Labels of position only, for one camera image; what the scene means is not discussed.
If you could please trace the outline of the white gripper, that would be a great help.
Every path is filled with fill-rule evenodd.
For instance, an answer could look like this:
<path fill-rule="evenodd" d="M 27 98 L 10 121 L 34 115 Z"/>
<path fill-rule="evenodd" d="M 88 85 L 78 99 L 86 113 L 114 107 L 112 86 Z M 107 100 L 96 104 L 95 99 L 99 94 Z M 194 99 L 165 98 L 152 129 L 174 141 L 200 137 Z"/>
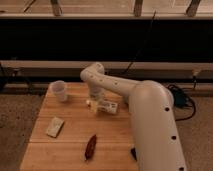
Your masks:
<path fill-rule="evenodd" d="M 101 98 L 102 95 L 102 89 L 98 86 L 95 86 L 93 84 L 88 85 L 89 88 L 89 96 L 91 99 L 98 100 Z M 92 112 L 97 111 L 97 102 L 94 100 L 86 100 L 86 104 L 90 107 Z"/>

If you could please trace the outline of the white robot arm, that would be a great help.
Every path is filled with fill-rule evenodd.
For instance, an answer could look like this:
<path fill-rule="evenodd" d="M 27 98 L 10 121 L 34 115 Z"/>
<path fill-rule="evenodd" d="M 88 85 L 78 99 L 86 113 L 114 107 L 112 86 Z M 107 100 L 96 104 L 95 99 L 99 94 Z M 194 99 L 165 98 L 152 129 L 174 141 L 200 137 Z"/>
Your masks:
<path fill-rule="evenodd" d="M 80 78 L 88 84 L 90 96 L 106 89 L 128 103 L 139 171 L 187 171 L 173 114 L 174 98 L 165 86 L 108 76 L 99 62 L 83 69 Z"/>

